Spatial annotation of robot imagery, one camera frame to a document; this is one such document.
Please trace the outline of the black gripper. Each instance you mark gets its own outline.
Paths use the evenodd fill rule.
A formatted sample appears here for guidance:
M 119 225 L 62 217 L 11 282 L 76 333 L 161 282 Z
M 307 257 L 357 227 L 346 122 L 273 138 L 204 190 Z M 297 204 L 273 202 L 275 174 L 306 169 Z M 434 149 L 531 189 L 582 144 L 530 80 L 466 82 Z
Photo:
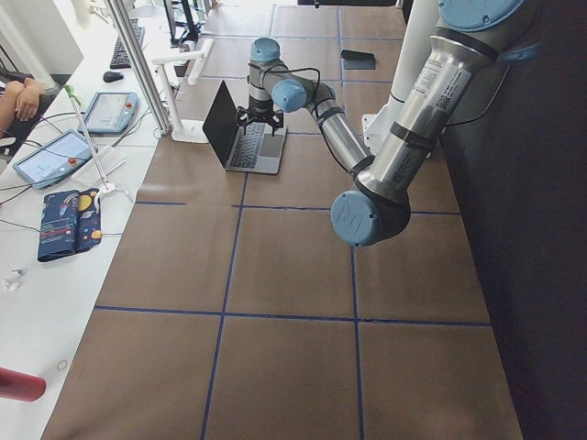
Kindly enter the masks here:
M 236 112 L 236 124 L 243 127 L 243 136 L 248 133 L 248 125 L 253 123 L 263 123 L 271 126 L 271 136 L 274 137 L 276 130 L 283 128 L 283 111 L 274 109 L 274 105 L 268 107 L 256 107 L 251 105 L 249 108 L 239 106 Z

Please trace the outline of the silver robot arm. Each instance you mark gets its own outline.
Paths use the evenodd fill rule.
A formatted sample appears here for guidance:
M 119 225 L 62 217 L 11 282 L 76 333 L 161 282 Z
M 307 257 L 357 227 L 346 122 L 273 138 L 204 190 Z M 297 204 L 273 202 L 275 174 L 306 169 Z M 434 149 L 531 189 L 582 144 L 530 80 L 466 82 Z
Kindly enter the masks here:
M 307 110 L 353 187 L 330 210 L 338 237 L 364 247 L 407 226 L 407 189 L 437 144 L 474 75 L 497 62 L 537 52 L 537 1 L 416 1 L 412 4 L 388 103 L 362 133 L 349 123 L 331 89 L 300 77 L 278 42 L 256 39 L 249 52 L 249 104 L 238 123 L 280 127 Z

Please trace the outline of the person's hand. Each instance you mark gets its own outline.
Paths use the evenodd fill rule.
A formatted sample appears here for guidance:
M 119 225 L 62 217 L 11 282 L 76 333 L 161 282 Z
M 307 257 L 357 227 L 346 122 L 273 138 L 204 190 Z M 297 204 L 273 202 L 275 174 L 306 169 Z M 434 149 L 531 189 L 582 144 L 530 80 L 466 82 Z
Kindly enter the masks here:
M 10 118 L 26 122 L 38 112 L 44 93 L 45 87 L 41 82 L 26 78 L 23 82 L 7 82 L 2 98 L 7 98 L 14 107 Z

